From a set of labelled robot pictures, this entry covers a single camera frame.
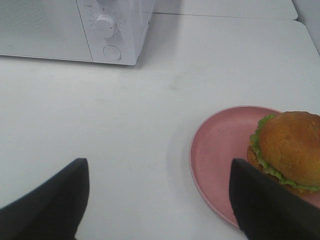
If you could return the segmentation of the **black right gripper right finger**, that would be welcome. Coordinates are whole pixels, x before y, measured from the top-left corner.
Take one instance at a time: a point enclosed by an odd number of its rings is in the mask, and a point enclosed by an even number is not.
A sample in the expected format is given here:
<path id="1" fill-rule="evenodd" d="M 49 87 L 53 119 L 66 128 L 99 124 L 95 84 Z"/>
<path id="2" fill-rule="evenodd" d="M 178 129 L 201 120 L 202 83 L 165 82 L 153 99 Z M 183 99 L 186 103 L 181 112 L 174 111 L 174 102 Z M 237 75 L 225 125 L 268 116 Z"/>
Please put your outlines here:
<path id="1" fill-rule="evenodd" d="M 318 240 L 320 210 L 241 158 L 232 160 L 229 200 L 249 240 Z"/>

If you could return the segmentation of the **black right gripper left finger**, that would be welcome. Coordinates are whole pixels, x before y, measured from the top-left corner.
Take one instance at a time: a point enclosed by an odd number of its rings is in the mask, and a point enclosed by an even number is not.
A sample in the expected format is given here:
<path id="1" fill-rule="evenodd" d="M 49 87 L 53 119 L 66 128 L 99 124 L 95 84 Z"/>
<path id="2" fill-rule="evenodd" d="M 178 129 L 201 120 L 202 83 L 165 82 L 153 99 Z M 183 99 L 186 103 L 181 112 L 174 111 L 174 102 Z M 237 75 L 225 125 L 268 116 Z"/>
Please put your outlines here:
<path id="1" fill-rule="evenodd" d="M 74 240 L 90 193 L 88 161 L 77 158 L 0 209 L 2 240 Z"/>

